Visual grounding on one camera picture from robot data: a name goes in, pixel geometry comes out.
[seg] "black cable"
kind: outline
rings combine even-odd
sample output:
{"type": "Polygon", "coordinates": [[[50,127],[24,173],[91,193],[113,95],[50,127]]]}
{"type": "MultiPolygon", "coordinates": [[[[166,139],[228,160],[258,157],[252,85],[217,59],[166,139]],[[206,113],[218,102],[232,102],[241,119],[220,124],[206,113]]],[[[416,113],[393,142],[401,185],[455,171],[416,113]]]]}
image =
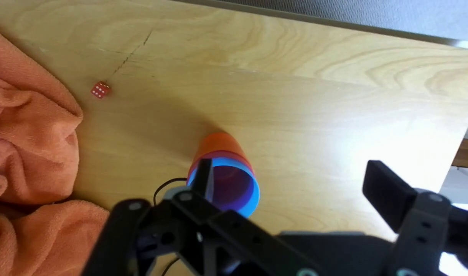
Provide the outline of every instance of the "black cable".
{"type": "Polygon", "coordinates": [[[188,177],[172,177],[172,179],[166,180],[165,183],[162,183],[154,193],[154,205],[157,205],[157,194],[160,193],[160,190],[163,190],[165,187],[171,185],[172,182],[179,182],[179,180],[188,180],[188,177]]]}
{"type": "Polygon", "coordinates": [[[179,260],[179,257],[172,259],[168,266],[163,269],[162,276],[166,276],[171,266],[179,260]]]}

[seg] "orange cloth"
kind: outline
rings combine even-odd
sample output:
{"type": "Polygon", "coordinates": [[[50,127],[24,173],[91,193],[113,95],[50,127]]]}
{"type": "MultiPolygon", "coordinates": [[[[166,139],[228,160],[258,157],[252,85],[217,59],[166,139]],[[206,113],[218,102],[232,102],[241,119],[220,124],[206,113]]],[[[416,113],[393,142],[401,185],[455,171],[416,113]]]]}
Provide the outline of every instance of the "orange cloth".
{"type": "Polygon", "coordinates": [[[0,35],[0,276],[80,274],[108,217],[67,200],[83,113],[68,88],[0,35]]]}

